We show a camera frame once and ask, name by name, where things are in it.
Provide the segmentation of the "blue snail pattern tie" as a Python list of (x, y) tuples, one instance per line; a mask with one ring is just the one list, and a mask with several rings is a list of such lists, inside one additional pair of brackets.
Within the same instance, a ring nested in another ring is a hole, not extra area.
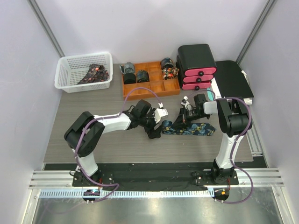
[(209, 123), (193, 123), (188, 127), (174, 128), (170, 120), (164, 120), (162, 127), (162, 133), (167, 135), (212, 136), (216, 131)]

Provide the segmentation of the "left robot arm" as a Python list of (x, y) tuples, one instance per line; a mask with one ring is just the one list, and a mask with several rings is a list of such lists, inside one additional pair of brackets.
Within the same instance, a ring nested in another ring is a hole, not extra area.
[(84, 182), (89, 186), (95, 186), (100, 182), (101, 174), (93, 151), (103, 134), (141, 126), (149, 139), (160, 138), (162, 128), (157, 125), (166, 116), (168, 112), (162, 103), (159, 103), (158, 108), (153, 108), (143, 99), (128, 110), (114, 115), (98, 116), (83, 112), (66, 131), (64, 139), (73, 150)]

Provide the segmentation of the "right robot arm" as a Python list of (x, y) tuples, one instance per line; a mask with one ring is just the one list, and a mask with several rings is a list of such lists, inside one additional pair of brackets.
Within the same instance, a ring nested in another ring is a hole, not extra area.
[(218, 98), (207, 101), (205, 94), (194, 96), (195, 106), (188, 102), (185, 96), (181, 100), (177, 119), (172, 124), (173, 128), (186, 129), (191, 127), (192, 121), (201, 118), (210, 118), (218, 115), (222, 131), (221, 147), (213, 161), (211, 172), (207, 175), (214, 184), (222, 184), (233, 177), (235, 170), (234, 161), (237, 149), (243, 136), (252, 127), (252, 115), (248, 105), (241, 97)]

